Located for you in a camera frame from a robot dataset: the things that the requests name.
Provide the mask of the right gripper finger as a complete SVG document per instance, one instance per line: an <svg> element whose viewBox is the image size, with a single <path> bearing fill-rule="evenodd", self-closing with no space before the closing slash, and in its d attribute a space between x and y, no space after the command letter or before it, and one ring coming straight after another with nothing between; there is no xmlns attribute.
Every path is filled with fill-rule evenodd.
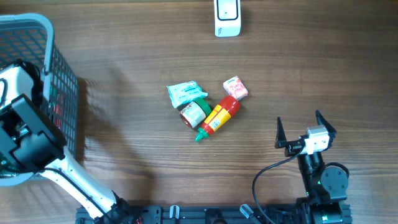
<svg viewBox="0 0 398 224"><path fill-rule="evenodd" d="M318 125L324 125L324 127L326 127L326 130L328 131L328 135L330 137L328 146L332 146L332 142L334 138L336 138L337 134L336 129L322 116L319 110L316 110L315 115Z"/></svg>
<svg viewBox="0 0 398 224"><path fill-rule="evenodd" d="M277 132L275 137L275 148L283 148L287 145L287 138L283 128L282 120L280 117L277 118Z"/></svg>

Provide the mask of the red sauce bottle yellow label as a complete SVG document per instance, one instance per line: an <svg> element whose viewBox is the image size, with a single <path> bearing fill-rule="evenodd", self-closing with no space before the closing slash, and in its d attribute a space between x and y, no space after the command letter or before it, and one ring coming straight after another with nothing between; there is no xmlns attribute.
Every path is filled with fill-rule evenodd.
<svg viewBox="0 0 398 224"><path fill-rule="evenodd" d="M240 102L233 96L224 97L206 117L201 127L198 128L196 142L209 138L222 125L231 119L240 109Z"/></svg>

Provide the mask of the pink white tissue pack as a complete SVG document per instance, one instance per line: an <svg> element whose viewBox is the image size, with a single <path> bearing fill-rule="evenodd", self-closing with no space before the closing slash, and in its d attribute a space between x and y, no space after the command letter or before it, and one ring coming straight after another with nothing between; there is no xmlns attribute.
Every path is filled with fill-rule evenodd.
<svg viewBox="0 0 398 224"><path fill-rule="evenodd" d="M248 90L238 76L226 80L223 83L223 88L228 95L234 97L236 100L241 100L248 96Z"/></svg>

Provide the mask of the small jar green lid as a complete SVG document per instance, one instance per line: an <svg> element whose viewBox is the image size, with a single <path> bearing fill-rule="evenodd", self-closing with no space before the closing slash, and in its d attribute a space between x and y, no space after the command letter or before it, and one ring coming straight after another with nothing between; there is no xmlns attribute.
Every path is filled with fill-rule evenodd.
<svg viewBox="0 0 398 224"><path fill-rule="evenodd" d="M183 122L190 128L198 126L212 112L203 98L195 98L180 112Z"/></svg>

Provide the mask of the light blue tissue pack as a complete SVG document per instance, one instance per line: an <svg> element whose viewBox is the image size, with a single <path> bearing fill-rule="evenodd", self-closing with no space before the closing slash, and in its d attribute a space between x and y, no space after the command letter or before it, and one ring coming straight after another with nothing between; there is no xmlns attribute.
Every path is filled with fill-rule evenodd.
<svg viewBox="0 0 398 224"><path fill-rule="evenodd" d="M192 102L195 98L205 98L208 93L202 91L196 81L168 86L169 97L174 108Z"/></svg>

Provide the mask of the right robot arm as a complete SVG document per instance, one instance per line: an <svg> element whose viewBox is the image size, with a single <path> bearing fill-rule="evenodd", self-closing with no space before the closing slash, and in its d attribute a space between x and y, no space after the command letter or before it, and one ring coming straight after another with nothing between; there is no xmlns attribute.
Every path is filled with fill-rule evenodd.
<svg viewBox="0 0 398 224"><path fill-rule="evenodd" d="M351 209L343 203L347 199L349 170L337 162L325 163L322 152L332 147L336 129L316 111L317 125L306 134L288 141L281 118L277 118L275 147L284 148L286 157L294 157L302 175L306 197L294 205L294 223L344 224L352 223Z"/></svg>

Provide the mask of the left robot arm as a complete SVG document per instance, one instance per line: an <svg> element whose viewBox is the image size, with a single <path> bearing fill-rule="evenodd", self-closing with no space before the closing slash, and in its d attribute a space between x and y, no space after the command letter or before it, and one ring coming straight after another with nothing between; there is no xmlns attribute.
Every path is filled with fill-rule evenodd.
<svg viewBox="0 0 398 224"><path fill-rule="evenodd" d="M126 223L127 202L77 163L42 103L43 82L34 64L17 59L1 69L1 186L39 174L67 191L95 223Z"/></svg>

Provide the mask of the white barcode scanner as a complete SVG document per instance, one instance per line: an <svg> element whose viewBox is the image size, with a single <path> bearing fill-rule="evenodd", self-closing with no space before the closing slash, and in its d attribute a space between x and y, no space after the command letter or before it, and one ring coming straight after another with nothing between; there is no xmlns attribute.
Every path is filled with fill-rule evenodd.
<svg viewBox="0 0 398 224"><path fill-rule="evenodd" d="M241 1L214 0L215 36L235 37L241 31Z"/></svg>

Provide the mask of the grey plastic shopping basket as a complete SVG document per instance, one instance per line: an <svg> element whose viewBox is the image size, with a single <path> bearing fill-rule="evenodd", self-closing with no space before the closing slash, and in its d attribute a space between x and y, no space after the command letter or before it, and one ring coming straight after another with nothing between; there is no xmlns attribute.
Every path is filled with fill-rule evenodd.
<svg viewBox="0 0 398 224"><path fill-rule="evenodd" d="M1 16L1 69L17 59L39 69L43 82L40 109L61 130L74 158L79 85L54 40L53 25L41 14Z"/></svg>

